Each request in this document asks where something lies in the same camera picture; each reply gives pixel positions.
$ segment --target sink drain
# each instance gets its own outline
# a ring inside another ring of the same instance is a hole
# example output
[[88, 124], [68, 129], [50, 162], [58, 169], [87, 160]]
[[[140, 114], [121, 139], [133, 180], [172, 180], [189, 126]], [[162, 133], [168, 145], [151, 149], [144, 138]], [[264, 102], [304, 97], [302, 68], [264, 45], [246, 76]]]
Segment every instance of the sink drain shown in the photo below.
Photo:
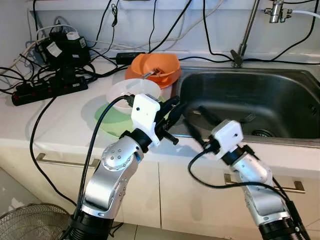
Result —
[[264, 130], [264, 129], [254, 130], [254, 131], [252, 131], [251, 135], [258, 136], [258, 137], [269, 137], [269, 138], [275, 136], [271, 132]]

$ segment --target fan grille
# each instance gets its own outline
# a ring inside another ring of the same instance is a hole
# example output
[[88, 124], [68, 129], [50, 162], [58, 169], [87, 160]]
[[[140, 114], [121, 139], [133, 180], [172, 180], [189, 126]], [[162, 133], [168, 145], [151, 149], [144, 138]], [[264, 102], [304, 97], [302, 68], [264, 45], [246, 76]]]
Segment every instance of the fan grille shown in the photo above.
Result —
[[57, 240], [69, 214], [49, 203], [29, 204], [0, 217], [0, 240]]

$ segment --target power strip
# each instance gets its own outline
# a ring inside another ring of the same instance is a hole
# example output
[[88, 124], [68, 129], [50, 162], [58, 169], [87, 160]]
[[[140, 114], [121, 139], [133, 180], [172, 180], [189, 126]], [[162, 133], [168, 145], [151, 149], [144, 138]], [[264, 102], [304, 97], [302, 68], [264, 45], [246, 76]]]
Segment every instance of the power strip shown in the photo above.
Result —
[[81, 76], [77, 77], [76, 81], [71, 84], [64, 84], [56, 88], [45, 83], [35, 86], [27, 85], [23, 90], [17, 88], [17, 91], [11, 96], [11, 100], [15, 106], [20, 106], [86, 89], [88, 89], [87, 81]]

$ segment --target faucet spout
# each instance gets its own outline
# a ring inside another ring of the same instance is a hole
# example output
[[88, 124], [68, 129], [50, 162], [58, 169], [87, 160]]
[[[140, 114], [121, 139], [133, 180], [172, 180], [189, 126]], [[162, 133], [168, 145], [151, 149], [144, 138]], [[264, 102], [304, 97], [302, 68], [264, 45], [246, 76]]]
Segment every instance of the faucet spout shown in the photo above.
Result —
[[248, 24], [246, 26], [246, 29], [245, 29], [245, 32], [244, 32], [244, 36], [243, 36], [243, 40], [242, 40], [242, 42], [241, 42], [241, 44], [239, 46], [237, 54], [236, 54], [236, 52], [234, 50], [231, 50], [231, 54], [232, 54], [233, 59], [234, 59], [233, 67], [235, 67], [235, 68], [241, 68], [242, 67], [243, 58], [244, 58], [244, 55], [245, 55], [245, 52], [246, 52], [246, 48], [247, 48], [247, 41], [248, 41], [248, 38], [249, 38], [249, 35], [250, 35], [250, 32], [251, 32], [252, 25], [253, 25], [254, 20], [255, 20], [255, 16], [256, 16], [256, 13], [257, 13], [257, 10], [258, 10], [259, 3], [260, 3], [260, 0], [255, 0], [254, 3], [253, 3], [253, 7], [252, 7], [251, 14], [250, 14], [250, 18], [249, 18]]

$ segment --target faucet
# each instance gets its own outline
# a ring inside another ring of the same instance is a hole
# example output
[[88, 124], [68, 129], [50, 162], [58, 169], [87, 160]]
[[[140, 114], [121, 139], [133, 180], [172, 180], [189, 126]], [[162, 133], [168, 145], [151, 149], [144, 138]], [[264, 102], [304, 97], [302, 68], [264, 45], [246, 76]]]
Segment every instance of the faucet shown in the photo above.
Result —
[[283, 8], [285, 0], [275, 0], [273, 1], [272, 8], [266, 8], [264, 10], [265, 14], [270, 15], [269, 23], [277, 24], [284, 23], [286, 19], [291, 18], [292, 9]]
[[260, 0], [254, 0], [253, 3], [253, 7], [252, 7], [252, 11], [250, 14], [250, 18], [248, 21], [248, 24], [246, 26], [245, 32], [244, 32], [244, 36], [243, 36], [243, 40], [240, 43], [238, 52], [236, 52], [235, 50], [231, 50], [231, 55], [233, 57], [234, 62], [232, 63], [234, 68], [241, 68], [242, 63], [243, 63], [243, 58], [246, 52], [246, 48], [247, 48], [247, 41], [249, 38], [249, 34], [252, 28], [252, 24], [254, 23], [254, 19], [258, 10], [258, 6], [259, 6]]
[[[291, 18], [291, 13], [293, 11], [292, 11], [292, 9], [283, 8], [284, 2], [285, 2], [285, 0], [274, 0], [272, 3], [272, 8], [266, 8], [264, 10], [265, 14], [270, 15], [269, 23], [271, 23], [271, 24], [279, 23], [279, 22], [284, 23], [286, 21], [286, 19]], [[251, 31], [252, 25], [254, 23], [254, 19], [255, 19], [257, 10], [258, 10], [259, 3], [260, 3], [260, 0], [255, 0], [253, 3], [250, 18], [249, 18], [248, 24], [246, 26], [243, 40], [240, 43], [238, 52], [236, 52], [233, 49], [230, 51], [230, 53], [233, 57], [233, 60], [234, 60], [234, 62], [232, 63], [232, 66], [234, 68], [241, 68], [242, 63], [244, 62], [244, 55], [245, 55], [246, 48], [247, 48], [247, 41], [249, 38], [249, 34]]]

